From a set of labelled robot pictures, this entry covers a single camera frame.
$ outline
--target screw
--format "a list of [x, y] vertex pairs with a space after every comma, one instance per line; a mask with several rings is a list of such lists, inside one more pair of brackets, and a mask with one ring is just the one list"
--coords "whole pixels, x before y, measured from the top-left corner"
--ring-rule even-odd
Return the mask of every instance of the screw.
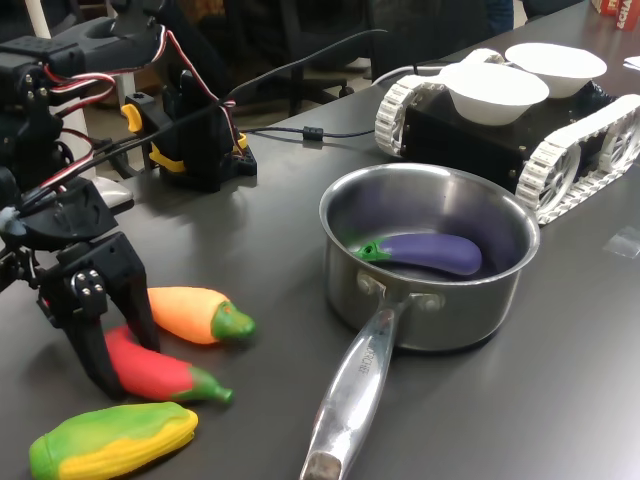
[[444, 302], [439, 295], [426, 294], [420, 295], [418, 299], [418, 307], [424, 312], [437, 312], [442, 308]]
[[371, 295], [376, 291], [376, 281], [365, 273], [358, 275], [358, 287], [360, 291], [365, 295]]

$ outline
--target table surface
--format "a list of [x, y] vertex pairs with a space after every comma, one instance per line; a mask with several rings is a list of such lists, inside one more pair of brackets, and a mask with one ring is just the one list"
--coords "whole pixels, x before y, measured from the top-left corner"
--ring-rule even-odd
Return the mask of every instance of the table surface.
[[[623, 71], [638, 54], [613, 19], [579, 5], [486, 42], [583, 46], [609, 63], [601, 83], [640, 91]], [[284, 125], [370, 128], [383, 88], [370, 88]], [[118, 217], [147, 267], [149, 284], [218, 289], [255, 317], [246, 348], [202, 348], [162, 335], [166, 353], [213, 372], [236, 391], [229, 409], [194, 406], [195, 440], [139, 475], [163, 479], [298, 478], [320, 400], [353, 338], [327, 307], [318, 202], [355, 169], [388, 160], [371, 136], [310, 147], [253, 136], [257, 179], [203, 195], [155, 178], [129, 182], [137, 206]], [[351, 480], [636, 479], [640, 476], [638, 261], [603, 246], [640, 228], [640, 169], [543, 230], [511, 315], [485, 347], [454, 356], [397, 351]], [[15, 284], [0, 296], [0, 465], [29, 478], [39, 435], [109, 400], [84, 376], [35, 294]], [[112, 309], [105, 325], [122, 322]]]

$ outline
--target box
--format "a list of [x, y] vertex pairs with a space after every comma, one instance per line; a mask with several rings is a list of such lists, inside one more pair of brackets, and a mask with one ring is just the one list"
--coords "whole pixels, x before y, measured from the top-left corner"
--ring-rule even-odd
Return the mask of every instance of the box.
[[631, 31], [638, 23], [640, 15], [640, 0], [619, 0], [618, 19], [616, 28], [619, 30]]
[[620, 0], [591, 0], [591, 3], [600, 15], [616, 16], [618, 14]]

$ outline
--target white tank track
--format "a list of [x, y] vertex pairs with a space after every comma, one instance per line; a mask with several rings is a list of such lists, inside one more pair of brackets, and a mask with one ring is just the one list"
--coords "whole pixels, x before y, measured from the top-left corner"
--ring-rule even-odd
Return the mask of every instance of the white tank track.
[[[580, 144], [605, 133], [597, 168], [576, 178]], [[545, 138], [525, 163], [516, 196], [545, 225], [622, 176], [638, 153], [640, 95], [624, 95]]]
[[[472, 52], [463, 61], [502, 63], [491, 50]], [[407, 75], [385, 95], [376, 115], [375, 137], [386, 153], [400, 156], [405, 112], [424, 95], [446, 90], [443, 75]], [[577, 177], [581, 142], [606, 133], [597, 169]], [[536, 213], [541, 225], [552, 222], [622, 176], [640, 153], [640, 95], [625, 95], [576, 123], [556, 130], [526, 161], [516, 196]]]

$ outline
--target pan rim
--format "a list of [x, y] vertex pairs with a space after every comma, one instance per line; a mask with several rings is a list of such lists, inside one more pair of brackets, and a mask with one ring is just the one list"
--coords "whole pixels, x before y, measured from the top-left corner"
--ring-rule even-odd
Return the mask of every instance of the pan rim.
[[[407, 277], [404, 275], [399, 275], [395, 272], [391, 272], [389, 270], [385, 270], [384, 268], [380, 268], [371, 263], [365, 262], [364, 260], [356, 257], [348, 248], [346, 248], [342, 242], [340, 242], [333, 231], [329, 227], [329, 221], [327, 218], [328, 206], [331, 201], [331, 197], [335, 194], [335, 192], [341, 188], [343, 185], [353, 182], [356, 178], [361, 177], [363, 175], [368, 174], [372, 171], [377, 170], [403, 170], [403, 171], [428, 171], [430, 173], [435, 173], [441, 176], [449, 176], [449, 175], [457, 175], [464, 178], [467, 178], [471, 181], [480, 183], [492, 190], [495, 190], [497, 193], [502, 194], [503, 198], [509, 203], [513, 205], [513, 207], [520, 212], [520, 214], [524, 217], [526, 221], [527, 230], [530, 233], [530, 244], [527, 253], [520, 259], [518, 263], [516, 263], [513, 267], [505, 270], [504, 272], [498, 273], [496, 275], [492, 275], [490, 277], [476, 279], [476, 280], [462, 280], [462, 281], [452, 281], [452, 282], [443, 282], [439, 280], [424, 280], [415, 277]], [[371, 270], [379, 273], [380, 275], [386, 276], [387, 278], [391, 278], [394, 280], [399, 280], [403, 282], [415, 283], [418, 285], [426, 285], [426, 286], [466, 286], [466, 285], [481, 285], [485, 283], [492, 283], [503, 278], [509, 277], [515, 273], [518, 273], [525, 267], [535, 256], [540, 247], [540, 227], [538, 226], [538, 222], [536, 218], [530, 210], [525, 208], [513, 195], [511, 192], [506, 190], [505, 188], [497, 185], [485, 178], [479, 177], [478, 175], [474, 175], [469, 172], [464, 172], [462, 170], [457, 170], [455, 168], [448, 167], [440, 167], [437, 165], [429, 165], [424, 163], [389, 163], [384, 165], [374, 165], [372, 167], [365, 167], [358, 170], [355, 170], [351, 173], [343, 175], [335, 182], [333, 182], [322, 194], [322, 198], [320, 199], [319, 205], [319, 214], [320, 214], [320, 222], [322, 223], [322, 228], [324, 228], [325, 233], [331, 239], [331, 241], [340, 248], [344, 253], [349, 255], [353, 260], [355, 260], [362, 268], [366, 270]]]

